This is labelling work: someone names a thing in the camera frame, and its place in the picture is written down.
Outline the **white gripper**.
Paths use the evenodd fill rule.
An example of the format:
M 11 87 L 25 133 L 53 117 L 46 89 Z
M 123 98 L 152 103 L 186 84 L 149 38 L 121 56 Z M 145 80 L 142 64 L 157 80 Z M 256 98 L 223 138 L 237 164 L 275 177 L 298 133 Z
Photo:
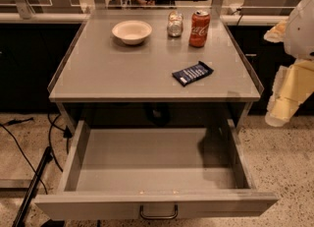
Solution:
M 264 39 L 283 42 L 287 21 L 283 20 L 267 30 Z M 314 62 L 296 60 L 289 67 L 281 67 L 276 73 L 273 94 L 269 99 L 265 121 L 272 127 L 282 127 L 314 92 Z

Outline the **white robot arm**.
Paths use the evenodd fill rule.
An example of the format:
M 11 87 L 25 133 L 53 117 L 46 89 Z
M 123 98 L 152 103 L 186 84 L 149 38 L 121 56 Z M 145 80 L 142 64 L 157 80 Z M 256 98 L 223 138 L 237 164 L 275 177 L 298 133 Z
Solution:
M 265 122 L 282 127 L 314 92 L 314 0 L 301 0 L 264 39 L 282 42 L 285 53 L 295 59 L 290 66 L 279 68 L 267 105 Z

